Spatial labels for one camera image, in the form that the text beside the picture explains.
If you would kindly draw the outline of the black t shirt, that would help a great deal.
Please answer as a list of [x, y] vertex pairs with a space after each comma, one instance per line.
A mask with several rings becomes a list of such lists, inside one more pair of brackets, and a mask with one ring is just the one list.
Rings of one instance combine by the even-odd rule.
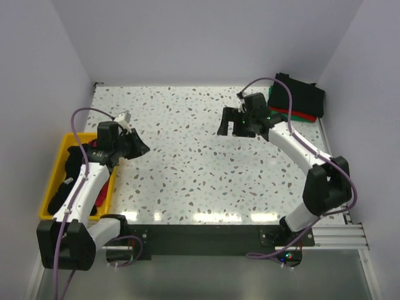
[[[292, 79], [288, 74], [277, 73], [275, 78], [284, 83], [292, 96], [292, 113], [300, 113], [311, 117], [321, 118], [324, 116], [325, 91], [296, 79]], [[289, 96], [287, 91], [279, 84], [274, 83], [270, 88], [268, 106], [274, 109], [288, 111]]]

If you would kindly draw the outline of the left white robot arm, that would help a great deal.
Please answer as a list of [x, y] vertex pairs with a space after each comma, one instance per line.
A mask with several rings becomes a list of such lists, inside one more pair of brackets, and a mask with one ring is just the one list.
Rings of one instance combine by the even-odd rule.
[[101, 189], [111, 186], [120, 159], [136, 159], [149, 152], [125, 119], [100, 122], [92, 143], [84, 147], [75, 135], [81, 154], [77, 178], [65, 202], [50, 220], [36, 229], [46, 269], [87, 271], [96, 253], [108, 242], [123, 245], [129, 239], [128, 221], [120, 214], [105, 214], [88, 227], [90, 213]]

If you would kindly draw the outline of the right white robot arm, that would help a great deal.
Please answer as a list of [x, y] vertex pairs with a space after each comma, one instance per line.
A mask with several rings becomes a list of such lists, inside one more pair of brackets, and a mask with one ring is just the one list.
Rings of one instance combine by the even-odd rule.
[[306, 176], [302, 203], [280, 220], [279, 240], [291, 246], [323, 216], [356, 198], [349, 164], [342, 156], [332, 157], [302, 137], [285, 115], [272, 113], [261, 93], [244, 96], [238, 108], [225, 107], [217, 135], [232, 133], [241, 138], [262, 137], [282, 150]]

